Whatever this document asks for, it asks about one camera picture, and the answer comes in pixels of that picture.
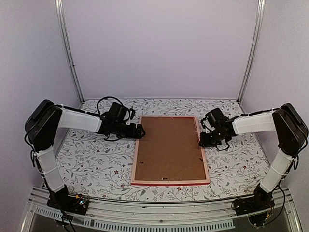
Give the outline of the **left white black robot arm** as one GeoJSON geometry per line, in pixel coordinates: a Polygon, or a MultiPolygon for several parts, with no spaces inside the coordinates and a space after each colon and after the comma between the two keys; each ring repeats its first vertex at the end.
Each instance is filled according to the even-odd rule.
{"type": "Polygon", "coordinates": [[[114,135],[116,140],[141,139],[146,135],[142,124],[132,123],[135,110],[122,104],[119,99],[102,113],[99,109],[93,113],[76,109],[51,100],[43,100],[25,123],[25,142],[31,147],[31,158],[43,177],[47,188],[55,193],[53,202],[62,210],[72,205],[70,196],[64,192],[67,188],[59,173],[56,163],[56,151],[60,140],[69,130],[88,131],[104,135],[110,141],[114,135]]]}

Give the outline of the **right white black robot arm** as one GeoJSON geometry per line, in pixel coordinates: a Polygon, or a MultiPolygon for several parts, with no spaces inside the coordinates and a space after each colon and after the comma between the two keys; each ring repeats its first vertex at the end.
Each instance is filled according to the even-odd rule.
{"type": "Polygon", "coordinates": [[[200,133],[199,146],[203,148],[218,148],[222,143],[229,145],[232,138],[245,134],[272,133],[276,137],[276,155],[265,177],[257,185],[256,195],[250,199],[249,204],[254,211],[267,205],[267,194],[280,185],[291,169],[298,168],[299,155],[308,145],[309,129],[290,103],[233,118],[228,118],[219,108],[215,108],[205,114],[201,124],[203,128],[212,128],[200,133]]]}

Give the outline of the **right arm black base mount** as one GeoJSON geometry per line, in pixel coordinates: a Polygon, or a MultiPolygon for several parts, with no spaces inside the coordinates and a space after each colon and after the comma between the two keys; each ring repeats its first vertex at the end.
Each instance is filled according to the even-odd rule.
{"type": "Polygon", "coordinates": [[[231,208],[236,212],[236,215],[244,215],[260,210],[266,210],[275,206],[272,198],[272,191],[266,192],[260,184],[256,186],[253,191],[253,196],[249,198],[237,198],[232,204],[231,208]]]}

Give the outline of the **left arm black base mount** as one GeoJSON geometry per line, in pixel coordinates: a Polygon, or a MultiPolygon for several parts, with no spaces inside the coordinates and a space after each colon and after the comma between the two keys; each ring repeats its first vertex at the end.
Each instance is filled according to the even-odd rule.
{"type": "Polygon", "coordinates": [[[67,186],[64,186],[60,191],[50,192],[47,206],[55,209],[62,209],[65,212],[86,215],[89,205],[89,198],[77,194],[70,196],[67,186]]]}

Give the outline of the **right aluminium corner post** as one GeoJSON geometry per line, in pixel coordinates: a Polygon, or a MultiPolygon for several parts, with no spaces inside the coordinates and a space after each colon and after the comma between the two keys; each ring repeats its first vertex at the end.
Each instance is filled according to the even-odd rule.
{"type": "Polygon", "coordinates": [[[243,75],[243,80],[241,82],[241,86],[240,86],[240,90],[239,90],[239,94],[237,98],[237,102],[239,104],[241,104],[244,100],[245,92],[246,92],[249,79],[251,76],[254,58],[255,58],[256,51],[257,51],[259,37],[260,37],[261,28],[263,24],[265,2],[266,2],[265,0],[257,1],[257,11],[256,11],[254,28],[253,28],[252,42],[251,42],[249,56],[248,56],[248,60],[247,60],[244,75],[243,75]]]}

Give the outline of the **aluminium corner post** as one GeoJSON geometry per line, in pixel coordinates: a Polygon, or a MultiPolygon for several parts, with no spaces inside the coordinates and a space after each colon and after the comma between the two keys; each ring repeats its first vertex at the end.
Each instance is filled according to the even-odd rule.
{"type": "Polygon", "coordinates": [[[65,14],[64,14],[64,7],[63,7],[63,1],[62,0],[55,0],[55,5],[56,5],[56,14],[59,22],[59,27],[60,27],[60,33],[62,36],[62,41],[64,44],[64,49],[69,65],[69,70],[71,73],[73,85],[78,97],[78,100],[80,103],[84,103],[84,96],[82,93],[82,88],[80,85],[80,81],[77,76],[76,68],[75,68],[75,63],[70,47],[70,42],[69,42],[69,35],[67,31],[67,26],[66,26],[66,20],[65,20],[65,14]]]}
{"type": "Polygon", "coordinates": [[[265,0],[257,1],[257,11],[256,11],[254,28],[253,28],[252,42],[251,42],[249,56],[248,56],[248,60],[247,60],[244,75],[243,75],[243,80],[241,82],[241,86],[240,86],[240,90],[239,90],[239,94],[237,98],[237,102],[239,104],[241,104],[244,100],[245,92],[246,92],[249,79],[251,76],[254,58],[255,58],[256,51],[257,51],[259,37],[260,37],[261,28],[263,24],[265,2],[266,2],[265,0]]]}

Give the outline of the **left aluminium corner post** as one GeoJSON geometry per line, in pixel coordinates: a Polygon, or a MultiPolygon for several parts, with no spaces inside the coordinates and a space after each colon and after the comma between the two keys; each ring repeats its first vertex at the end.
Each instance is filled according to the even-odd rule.
{"type": "Polygon", "coordinates": [[[67,31],[67,26],[66,26],[66,20],[65,20],[65,14],[64,14],[64,7],[63,7],[63,1],[62,0],[55,0],[55,5],[56,5],[56,14],[59,22],[59,27],[60,27],[60,33],[62,36],[62,41],[64,44],[64,49],[69,65],[69,70],[71,73],[73,85],[78,97],[78,100],[80,103],[84,103],[84,96],[82,93],[82,88],[80,85],[80,81],[77,76],[76,68],[75,68],[75,63],[70,47],[70,42],[69,42],[69,35],[67,31]]]}

